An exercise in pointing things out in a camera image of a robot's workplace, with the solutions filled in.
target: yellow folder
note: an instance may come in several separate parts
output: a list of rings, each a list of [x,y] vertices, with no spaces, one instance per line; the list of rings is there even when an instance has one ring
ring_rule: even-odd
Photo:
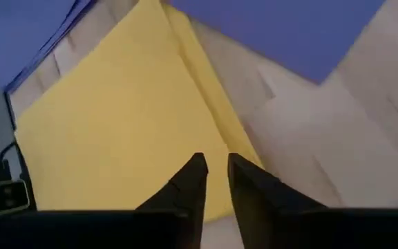
[[[134,209],[204,152],[210,221],[232,211],[227,154],[260,165],[188,19],[155,0],[25,111],[16,137],[40,210]]]

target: wooden floor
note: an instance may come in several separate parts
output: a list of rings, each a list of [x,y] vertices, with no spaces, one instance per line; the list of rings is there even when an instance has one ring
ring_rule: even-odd
[[[16,116],[133,4],[99,1],[12,94]],[[387,0],[322,86],[198,22],[193,27],[271,173],[326,205],[398,206],[398,0]],[[208,224],[202,245],[242,248],[234,220]]]

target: light wood surface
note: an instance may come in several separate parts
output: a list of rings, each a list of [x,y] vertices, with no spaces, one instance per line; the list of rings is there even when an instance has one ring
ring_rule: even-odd
[[[133,4],[99,1],[12,94],[15,115],[76,65]],[[321,86],[192,23],[271,173],[326,205],[398,206],[398,0],[386,1]],[[205,226],[204,247],[240,245],[234,222],[222,223]],[[214,232],[220,226],[221,235]]]

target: purple paper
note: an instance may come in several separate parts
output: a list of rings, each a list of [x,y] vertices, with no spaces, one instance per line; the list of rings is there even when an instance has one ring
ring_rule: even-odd
[[[337,67],[385,0],[170,0],[171,5],[316,82]]]
[[[93,0],[0,0],[0,89],[13,91]]]

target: blue paper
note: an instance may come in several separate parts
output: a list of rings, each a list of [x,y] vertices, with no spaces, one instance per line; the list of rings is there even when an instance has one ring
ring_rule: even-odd
[[[385,0],[170,0],[171,5],[321,83]]]
[[[93,0],[0,0],[0,89],[13,91]]]

